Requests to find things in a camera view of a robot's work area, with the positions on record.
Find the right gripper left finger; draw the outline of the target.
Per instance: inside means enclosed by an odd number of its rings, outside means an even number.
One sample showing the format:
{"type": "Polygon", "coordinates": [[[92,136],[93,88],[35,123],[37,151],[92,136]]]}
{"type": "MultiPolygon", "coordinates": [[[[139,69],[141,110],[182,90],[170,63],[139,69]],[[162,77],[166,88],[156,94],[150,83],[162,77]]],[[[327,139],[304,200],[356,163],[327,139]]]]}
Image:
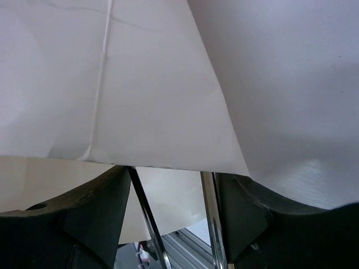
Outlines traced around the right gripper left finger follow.
{"type": "Polygon", "coordinates": [[[131,178],[114,166],[27,210],[1,213],[1,268],[113,268],[131,178]]]}

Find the beige paper bag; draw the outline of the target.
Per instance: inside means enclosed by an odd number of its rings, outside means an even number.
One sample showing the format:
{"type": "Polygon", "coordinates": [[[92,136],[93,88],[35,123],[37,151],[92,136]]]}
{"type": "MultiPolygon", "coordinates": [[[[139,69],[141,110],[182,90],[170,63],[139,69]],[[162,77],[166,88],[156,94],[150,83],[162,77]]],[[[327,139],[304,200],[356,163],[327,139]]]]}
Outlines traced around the beige paper bag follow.
{"type": "Polygon", "coordinates": [[[187,1],[1,2],[1,211],[137,168],[161,234],[247,174],[187,1]]]}

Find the metal tongs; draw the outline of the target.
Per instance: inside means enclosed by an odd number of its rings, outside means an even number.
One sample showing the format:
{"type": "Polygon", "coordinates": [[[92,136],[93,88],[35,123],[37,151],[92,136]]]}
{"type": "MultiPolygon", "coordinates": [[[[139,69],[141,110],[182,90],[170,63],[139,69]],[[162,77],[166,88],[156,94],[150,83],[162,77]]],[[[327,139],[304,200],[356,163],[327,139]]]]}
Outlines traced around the metal tongs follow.
{"type": "MultiPolygon", "coordinates": [[[[127,170],[130,174],[132,185],[139,199],[146,226],[154,244],[159,263],[162,268],[172,268],[168,253],[160,236],[138,172],[131,166],[128,166],[127,170]]],[[[200,176],[206,210],[206,219],[209,228],[211,251],[213,255],[213,265],[215,268],[228,268],[229,265],[223,243],[223,233],[219,214],[219,200],[215,181],[216,177],[214,173],[206,171],[202,171],[200,176]]]]}

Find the aluminium mounting rail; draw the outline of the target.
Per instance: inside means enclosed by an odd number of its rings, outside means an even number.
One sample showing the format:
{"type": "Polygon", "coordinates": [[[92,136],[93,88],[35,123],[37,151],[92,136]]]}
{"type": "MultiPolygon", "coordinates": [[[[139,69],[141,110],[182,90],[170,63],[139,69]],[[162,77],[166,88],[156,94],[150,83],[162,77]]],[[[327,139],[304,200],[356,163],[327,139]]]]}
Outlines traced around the aluminium mounting rail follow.
{"type": "MultiPolygon", "coordinates": [[[[211,247],[187,229],[162,236],[172,268],[214,268],[211,247]]],[[[121,244],[114,268],[161,268],[151,241],[121,244]]]]}

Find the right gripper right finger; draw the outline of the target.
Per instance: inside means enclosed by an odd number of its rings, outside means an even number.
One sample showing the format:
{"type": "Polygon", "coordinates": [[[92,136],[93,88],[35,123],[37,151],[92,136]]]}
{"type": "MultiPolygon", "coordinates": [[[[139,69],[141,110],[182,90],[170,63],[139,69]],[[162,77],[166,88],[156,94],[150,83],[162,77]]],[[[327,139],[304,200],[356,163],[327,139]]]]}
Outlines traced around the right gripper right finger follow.
{"type": "Polygon", "coordinates": [[[217,173],[224,249],[235,268],[357,268],[358,203],[327,210],[249,177],[217,173]]]}

